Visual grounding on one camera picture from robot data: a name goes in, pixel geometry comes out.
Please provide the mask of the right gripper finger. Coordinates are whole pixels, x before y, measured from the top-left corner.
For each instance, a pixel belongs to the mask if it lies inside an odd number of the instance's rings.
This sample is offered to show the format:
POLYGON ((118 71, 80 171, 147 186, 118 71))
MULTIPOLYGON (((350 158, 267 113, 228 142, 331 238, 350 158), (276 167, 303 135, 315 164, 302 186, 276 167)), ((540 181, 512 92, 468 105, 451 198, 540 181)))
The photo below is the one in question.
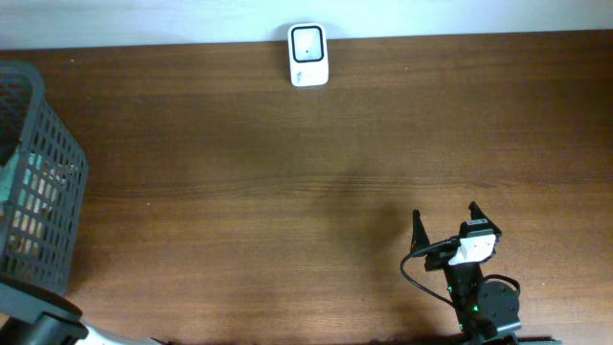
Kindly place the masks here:
POLYGON ((430 240, 421 221, 420 211, 418 209, 415 209, 412 212, 412 240, 410 253, 415 254, 416 252, 429 246, 430 240))
POLYGON ((470 202, 470 204, 468 206, 468 209, 470 211, 470 219, 471 220, 487 219, 488 218, 475 201, 471 201, 470 202))

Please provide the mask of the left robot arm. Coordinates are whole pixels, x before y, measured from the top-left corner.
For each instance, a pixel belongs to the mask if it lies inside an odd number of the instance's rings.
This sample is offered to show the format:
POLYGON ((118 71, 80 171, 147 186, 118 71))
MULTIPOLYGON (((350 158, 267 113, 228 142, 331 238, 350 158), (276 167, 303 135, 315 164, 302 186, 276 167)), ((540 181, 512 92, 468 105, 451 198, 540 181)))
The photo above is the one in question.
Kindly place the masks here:
POLYGON ((9 277, 1 278, 1 312, 8 317, 1 327, 3 344, 163 343, 152 337, 134 339, 96 328, 64 297, 9 277))

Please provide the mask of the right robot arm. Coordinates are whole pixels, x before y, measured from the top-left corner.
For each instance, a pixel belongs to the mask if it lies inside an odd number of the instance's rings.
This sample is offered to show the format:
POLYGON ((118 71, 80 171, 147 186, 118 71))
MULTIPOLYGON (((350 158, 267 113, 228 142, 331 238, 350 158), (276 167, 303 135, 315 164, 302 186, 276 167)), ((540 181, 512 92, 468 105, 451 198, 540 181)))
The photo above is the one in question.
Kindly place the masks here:
POLYGON ((521 285, 511 277, 485 275, 481 265, 496 254, 502 237, 500 228, 476 202, 468 206, 470 219, 460 225, 459 234, 431 242, 419 210, 412 212, 410 252, 400 261, 401 275, 414 287, 446 303, 455 312, 461 332, 448 344, 557 344, 550 337, 520 338, 521 285), (424 258, 426 271, 441 270, 447 298, 418 283, 406 271, 408 261, 424 258))

